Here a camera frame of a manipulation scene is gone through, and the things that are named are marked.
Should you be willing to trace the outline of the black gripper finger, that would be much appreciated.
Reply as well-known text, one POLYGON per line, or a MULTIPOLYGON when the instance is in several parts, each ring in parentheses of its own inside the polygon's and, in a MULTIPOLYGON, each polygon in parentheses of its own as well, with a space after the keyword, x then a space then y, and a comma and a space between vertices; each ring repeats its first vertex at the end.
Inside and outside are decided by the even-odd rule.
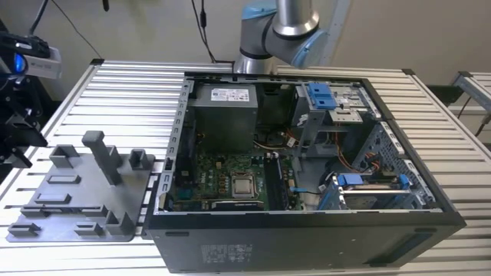
POLYGON ((24 155, 25 149, 46 145, 36 119, 13 114, 5 122, 5 164, 10 164, 13 168, 30 168, 32 162, 24 155))

